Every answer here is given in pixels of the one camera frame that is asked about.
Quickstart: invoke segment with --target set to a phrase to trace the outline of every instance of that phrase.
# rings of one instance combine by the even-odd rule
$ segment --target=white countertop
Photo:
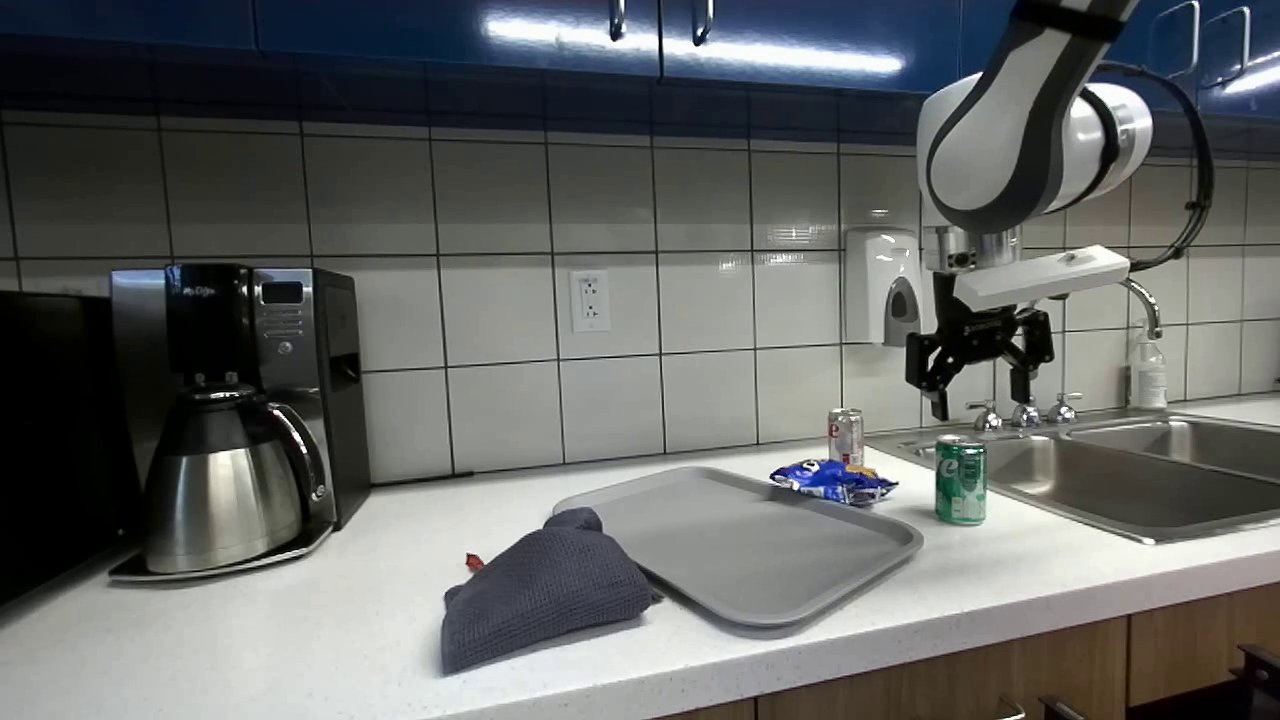
[[[1280,401],[1190,413],[1280,425]],[[121,587],[87,578],[0,619],[2,718],[660,718],[763,697],[1013,638],[1280,579],[1280,525],[1131,546],[990,498],[988,525],[930,522],[930,477],[866,456],[900,488],[880,510],[922,531],[912,565],[793,631],[733,631],[663,599],[638,626],[438,678],[442,587],[554,499],[677,465],[740,477],[821,448],[507,473],[378,488],[314,556],[272,573]]]

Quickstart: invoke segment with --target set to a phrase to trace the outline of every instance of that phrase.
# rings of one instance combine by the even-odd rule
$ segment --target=dish towel
[[[584,628],[624,626],[655,599],[600,517],[572,510],[442,592],[438,669],[462,673]]]

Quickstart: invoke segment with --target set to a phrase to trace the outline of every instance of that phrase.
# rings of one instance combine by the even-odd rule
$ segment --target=coffee carafe
[[[325,517],[325,459],[305,421],[255,384],[255,271],[174,264],[168,364],[182,380],[148,468],[143,565],[215,573],[292,546]]]

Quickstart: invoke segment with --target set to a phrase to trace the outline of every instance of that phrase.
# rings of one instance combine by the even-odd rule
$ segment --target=stainless steel sink
[[[1280,517],[1280,434],[1209,421],[1107,421],[988,438],[988,485],[1013,499],[1140,539],[1214,538]],[[873,446],[930,468],[930,438]]]

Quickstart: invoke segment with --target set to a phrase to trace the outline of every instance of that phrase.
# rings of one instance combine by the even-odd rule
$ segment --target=bottle
[[[1169,408],[1165,358],[1150,337],[1126,344],[1126,408]]]

